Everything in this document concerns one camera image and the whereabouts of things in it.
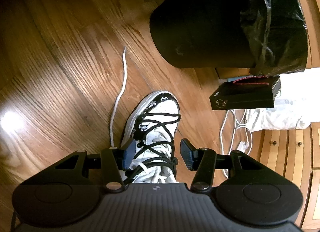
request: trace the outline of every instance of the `bright white light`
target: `bright white light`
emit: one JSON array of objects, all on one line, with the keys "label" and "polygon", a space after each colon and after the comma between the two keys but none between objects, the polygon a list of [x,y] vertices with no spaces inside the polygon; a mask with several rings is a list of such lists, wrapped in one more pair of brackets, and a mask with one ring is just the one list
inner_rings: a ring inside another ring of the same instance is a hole
[{"label": "bright white light", "polygon": [[7,132],[17,131],[24,127],[23,119],[20,115],[14,112],[6,112],[3,118],[0,120],[1,127]]}]

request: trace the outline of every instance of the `shoe sole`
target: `shoe sole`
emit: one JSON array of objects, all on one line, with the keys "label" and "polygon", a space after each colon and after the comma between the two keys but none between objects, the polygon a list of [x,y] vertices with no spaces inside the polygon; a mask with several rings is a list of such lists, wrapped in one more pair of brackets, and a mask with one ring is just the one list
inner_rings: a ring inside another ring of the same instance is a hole
[{"label": "shoe sole", "polygon": [[144,111],[146,106],[150,104],[150,102],[157,97],[158,95],[162,93],[168,93],[172,95],[176,100],[177,98],[170,93],[169,91],[165,90],[160,90],[160,91],[155,91],[149,95],[147,95],[138,105],[137,107],[133,110],[133,112],[130,114],[129,118],[127,119],[127,122],[124,127],[124,133],[121,141],[121,147],[127,142],[127,140],[130,138],[130,135],[133,131],[134,128],[134,123],[136,122],[137,117]]}]

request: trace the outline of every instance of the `red rope handle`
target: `red rope handle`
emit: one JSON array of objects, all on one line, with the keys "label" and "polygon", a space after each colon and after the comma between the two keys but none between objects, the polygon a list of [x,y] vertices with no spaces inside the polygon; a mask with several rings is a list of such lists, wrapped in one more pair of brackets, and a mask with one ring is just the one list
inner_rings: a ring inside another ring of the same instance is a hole
[{"label": "red rope handle", "polygon": [[265,78],[265,77],[263,77],[263,76],[244,77],[244,78],[240,78],[240,79],[234,80],[232,83],[236,84],[236,85],[269,85],[269,83],[267,83],[267,82],[263,82],[263,83],[237,83],[238,81],[245,80],[245,79],[251,79],[251,78]]}]

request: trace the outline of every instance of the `sneaker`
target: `sneaker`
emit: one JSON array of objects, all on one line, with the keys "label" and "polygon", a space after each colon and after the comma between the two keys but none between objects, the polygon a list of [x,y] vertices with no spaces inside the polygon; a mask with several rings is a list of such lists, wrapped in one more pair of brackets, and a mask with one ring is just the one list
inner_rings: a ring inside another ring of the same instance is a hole
[{"label": "sneaker", "polygon": [[128,183],[177,183],[173,136],[180,121],[177,99],[168,91],[146,96],[129,116],[121,141],[136,140],[136,154],[130,168],[120,171]]}]

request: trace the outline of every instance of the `black box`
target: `black box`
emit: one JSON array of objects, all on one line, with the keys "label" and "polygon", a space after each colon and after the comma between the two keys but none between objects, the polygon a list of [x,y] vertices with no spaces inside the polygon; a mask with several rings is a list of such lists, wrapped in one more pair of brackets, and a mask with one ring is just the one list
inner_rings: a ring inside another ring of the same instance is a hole
[{"label": "black box", "polygon": [[274,107],[280,77],[246,77],[223,83],[211,96],[212,110]]}]

